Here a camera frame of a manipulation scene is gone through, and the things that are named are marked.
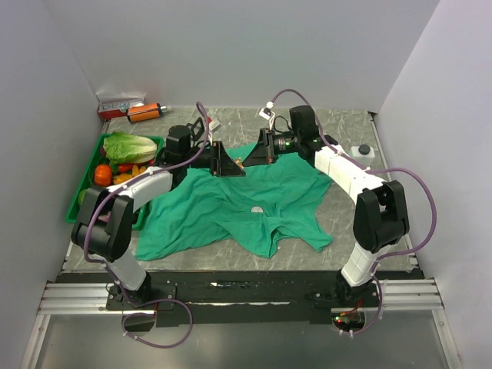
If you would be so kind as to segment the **gold brooch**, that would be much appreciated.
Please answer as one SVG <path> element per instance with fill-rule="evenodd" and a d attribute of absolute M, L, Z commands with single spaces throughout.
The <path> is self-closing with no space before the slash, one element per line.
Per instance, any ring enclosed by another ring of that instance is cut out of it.
<path fill-rule="evenodd" d="M 238 167 L 240 167 L 240 168 L 244 168 L 244 166 L 243 166 L 243 162 L 242 162 L 242 160 L 241 160 L 240 158 L 235 159 L 235 160 L 234 160 L 234 162 L 236 163 L 236 165 L 237 165 Z"/>

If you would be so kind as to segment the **green garment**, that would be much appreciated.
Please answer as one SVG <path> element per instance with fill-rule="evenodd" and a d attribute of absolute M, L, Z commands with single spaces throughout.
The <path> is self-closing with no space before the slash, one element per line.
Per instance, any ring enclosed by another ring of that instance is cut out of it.
<path fill-rule="evenodd" d="M 272 258 L 285 238 L 322 251 L 333 238 L 315 217 L 331 179 L 297 154 L 247 167 L 244 177 L 215 177 L 190 169 L 180 185 L 149 203 L 135 256 L 153 261 L 212 242 L 234 239 L 246 251 Z M 263 213 L 252 213 L 254 206 Z"/>

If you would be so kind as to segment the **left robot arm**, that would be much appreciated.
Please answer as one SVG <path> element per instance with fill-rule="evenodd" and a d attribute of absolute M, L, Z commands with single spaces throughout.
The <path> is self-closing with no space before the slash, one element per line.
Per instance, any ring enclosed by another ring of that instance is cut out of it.
<path fill-rule="evenodd" d="M 152 199 L 174 190 L 189 168 L 206 168 L 217 177 L 243 177 L 244 169 L 225 151 L 221 141 L 209 141 L 208 125 L 175 125 L 155 164 L 113 188 L 91 186 L 72 228 L 71 241 L 91 264 L 100 264 L 119 293 L 136 309 L 152 299 L 151 276 L 137 262 L 129 245 L 133 214 Z"/>

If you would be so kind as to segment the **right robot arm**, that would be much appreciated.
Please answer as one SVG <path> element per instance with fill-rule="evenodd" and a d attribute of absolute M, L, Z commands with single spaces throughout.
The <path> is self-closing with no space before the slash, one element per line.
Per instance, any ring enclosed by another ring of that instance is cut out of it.
<path fill-rule="evenodd" d="M 330 135 L 322 133 L 314 109 L 300 105 L 289 111 L 287 131 L 274 126 L 276 114 L 267 103 L 259 115 L 268 120 L 258 142 L 243 160 L 245 167 L 272 165 L 283 154 L 297 153 L 320 173 L 333 180 L 354 202 L 355 246 L 337 273 L 334 298 L 353 306 L 371 291 L 377 259 L 385 255 L 409 231 L 407 204 L 402 184 L 385 181 L 351 158 Z"/>

